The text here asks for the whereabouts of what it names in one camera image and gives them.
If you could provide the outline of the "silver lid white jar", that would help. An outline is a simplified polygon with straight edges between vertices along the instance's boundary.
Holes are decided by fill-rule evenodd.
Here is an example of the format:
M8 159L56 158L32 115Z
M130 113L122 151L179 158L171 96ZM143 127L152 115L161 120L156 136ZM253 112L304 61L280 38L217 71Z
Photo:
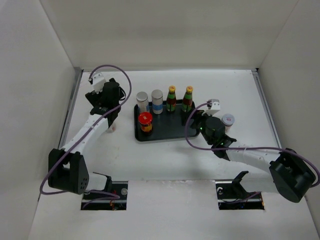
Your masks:
M150 112L148 94L144 91L140 91L136 94L136 100L138 110L140 113Z

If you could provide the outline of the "white jar red label lid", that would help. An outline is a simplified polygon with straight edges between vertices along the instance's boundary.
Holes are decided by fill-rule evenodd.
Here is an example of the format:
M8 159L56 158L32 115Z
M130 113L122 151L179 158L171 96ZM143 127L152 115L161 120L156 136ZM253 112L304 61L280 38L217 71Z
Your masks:
M113 133L116 131L116 123L113 122L109 127L108 129L105 131L106 133Z

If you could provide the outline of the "yellow cap sauce bottle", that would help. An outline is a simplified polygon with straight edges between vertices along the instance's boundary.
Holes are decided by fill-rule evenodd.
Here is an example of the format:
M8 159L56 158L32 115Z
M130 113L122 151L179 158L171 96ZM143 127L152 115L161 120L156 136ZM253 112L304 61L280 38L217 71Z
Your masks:
M182 99L181 110L185 113L192 109L193 104L193 87L187 86L184 97Z
M176 87L174 85L169 86L166 99L166 110L170 113L176 110Z

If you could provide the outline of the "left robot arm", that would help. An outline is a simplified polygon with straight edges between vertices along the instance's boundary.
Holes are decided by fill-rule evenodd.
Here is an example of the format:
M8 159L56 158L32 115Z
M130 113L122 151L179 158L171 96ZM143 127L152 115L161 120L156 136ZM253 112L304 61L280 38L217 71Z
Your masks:
M97 78L94 90L85 94L93 106L85 124L67 144L52 149L48 155L48 174L44 182L56 189L57 194L81 195L94 190L103 200L112 195L112 186L108 184L111 178L89 173L85 158L98 138L112 126L128 96L114 78L106 80L101 74Z

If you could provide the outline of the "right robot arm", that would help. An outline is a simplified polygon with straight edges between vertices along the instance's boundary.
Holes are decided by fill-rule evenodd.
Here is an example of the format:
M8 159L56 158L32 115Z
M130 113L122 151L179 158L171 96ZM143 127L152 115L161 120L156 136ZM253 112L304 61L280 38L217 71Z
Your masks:
M228 162L243 163L268 174L259 179L241 171L230 183L220 183L218 197L245 201L260 192L275 192L290 202L298 203L310 188L320 184L320 172L311 162L290 148L249 147L226 134L222 120L207 111L182 112L184 131L200 131L208 151Z

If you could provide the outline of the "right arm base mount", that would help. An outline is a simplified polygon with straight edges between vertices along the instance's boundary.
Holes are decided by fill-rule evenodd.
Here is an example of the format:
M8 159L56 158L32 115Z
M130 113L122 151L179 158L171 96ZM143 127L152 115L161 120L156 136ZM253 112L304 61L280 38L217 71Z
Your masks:
M261 192L247 192L241 181L248 171L240 172L234 179L215 182L219 210L264 210Z

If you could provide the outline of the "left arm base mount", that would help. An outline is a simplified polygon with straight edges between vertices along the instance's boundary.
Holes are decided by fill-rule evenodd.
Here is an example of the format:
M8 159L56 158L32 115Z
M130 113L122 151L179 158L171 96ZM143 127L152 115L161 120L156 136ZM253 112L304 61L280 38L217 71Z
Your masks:
M128 181L113 181L111 176L90 173L82 195L83 211L125 211L129 191Z

